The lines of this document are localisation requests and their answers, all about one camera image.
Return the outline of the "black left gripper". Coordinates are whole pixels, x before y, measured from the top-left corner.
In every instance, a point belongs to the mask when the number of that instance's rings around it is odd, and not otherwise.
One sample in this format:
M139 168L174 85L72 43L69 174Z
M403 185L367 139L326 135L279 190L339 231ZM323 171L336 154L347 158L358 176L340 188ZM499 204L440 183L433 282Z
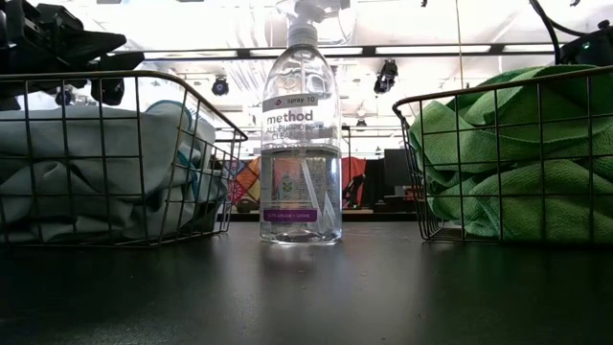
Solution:
M123 34L86 32L62 6L0 0L0 76L133 70L145 59L143 53L104 55L124 44ZM91 83L96 101L122 101L123 78Z

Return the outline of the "gold wire basket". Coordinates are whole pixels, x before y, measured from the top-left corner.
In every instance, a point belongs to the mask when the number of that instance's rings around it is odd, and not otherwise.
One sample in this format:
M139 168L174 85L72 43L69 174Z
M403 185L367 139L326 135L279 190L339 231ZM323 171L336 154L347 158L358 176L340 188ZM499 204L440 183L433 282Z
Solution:
M564 73L551 75L541 78L533 79L532 82L538 85L547 82L555 81L563 78L579 78L596 76L598 74L613 73L613 67L598 68L590 66L589 70L583 70L572 73ZM411 193L416 203L417 219L419 223L420 235L427 241L454 241L454 242L523 242L523 243L557 243L557 244L578 244L578 245L613 245L613 243L595 243L590 242L550 242L547 240L542 241L505 241L503 238L490 238L480 237L467 233L465 227L461 224L457 224L453 221L438 218L431 210L428 198L431 196L430 187L427 182L425 170L418 165L418 158L416 151L412 148L410 141L410 129L413 123L419 119L424 109L433 102L441 104L451 104L456 110L459 110L458 97L469 93L487 92L490 90L497 90L499 88L511 88L515 86L527 85L526 80L511 81L505 83L495 83L491 85L483 85L482 83L473 88L467 88L462 90L456 90L451 92L444 92L440 94L423 95L413 97L407 100L407 104L413 110L412 118L403 118L401 121L403 129L403 139L406 149L407 161L409 165L409 173L411 178Z
M125 93L120 103L102 103L91 96L91 80L123 78ZM229 184L233 180L229 166L238 161L238 149L245 140L245 134L237 128L227 117L221 114L214 106L200 95L192 86L176 76L155 71L117 71L117 72L88 72L88 73L62 73L40 75L12 75L0 77L0 90L14 87L21 93L14 110L28 112L30 110L64 109L68 106L59 106L55 96L59 88L70 86L75 94L73 105L88 105L97 108L112 107L134 110L138 113L147 110L151 105L160 101L175 101L191 111L196 118L207 120L215 128L216 140L211 158L211 169L221 171L227 186L227 196L220 204L211 226L206 228L201 224L192 223L169 233L160 230L152 238L140 240L108 239L105 241L77 241L77 242L28 242L28 243L0 243L0 250L9 250L19 246L31 247L153 247L171 242L181 242L194 238L219 234L227 229L227 213L231 205ZM110 163L137 163L140 173L144 172L143 158L108 158L102 157L69 157L35 158L31 155L0 154L0 183L8 175L23 167L32 167L41 161L59 161L65 166L79 161L98 162L104 171Z

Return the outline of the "colourful patterned panel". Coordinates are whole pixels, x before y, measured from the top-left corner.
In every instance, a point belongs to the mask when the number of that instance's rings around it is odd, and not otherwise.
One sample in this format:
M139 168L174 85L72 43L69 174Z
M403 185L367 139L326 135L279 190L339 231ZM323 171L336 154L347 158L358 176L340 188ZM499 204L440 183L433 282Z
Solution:
M250 214L260 209L261 199L261 159L233 161L229 166L233 180L229 184L229 194L238 213Z

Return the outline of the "orange panel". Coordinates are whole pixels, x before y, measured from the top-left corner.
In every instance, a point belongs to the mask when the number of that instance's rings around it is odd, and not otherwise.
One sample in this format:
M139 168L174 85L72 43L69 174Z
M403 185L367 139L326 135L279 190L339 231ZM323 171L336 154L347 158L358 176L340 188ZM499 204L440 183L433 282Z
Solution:
M365 168L366 160L363 158L342 158L342 202L344 209L360 207L366 181Z

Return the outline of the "black monitor screen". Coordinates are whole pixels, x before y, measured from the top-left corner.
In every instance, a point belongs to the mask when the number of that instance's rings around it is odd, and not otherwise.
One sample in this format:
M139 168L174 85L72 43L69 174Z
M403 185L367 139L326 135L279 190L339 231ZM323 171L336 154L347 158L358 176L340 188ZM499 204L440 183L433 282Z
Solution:
M384 181L392 187L412 185L405 149L384 150Z

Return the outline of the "black overhead frame bar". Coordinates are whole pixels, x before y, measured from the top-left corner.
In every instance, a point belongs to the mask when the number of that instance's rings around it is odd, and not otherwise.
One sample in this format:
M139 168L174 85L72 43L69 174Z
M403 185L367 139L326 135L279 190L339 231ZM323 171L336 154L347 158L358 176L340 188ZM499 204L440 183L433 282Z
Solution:
M256 60L277 58L284 48L236 48L171 51L143 51L146 61ZM487 56L552 55L554 47L545 43L486 43L428 45L326 46L326 58L448 58Z

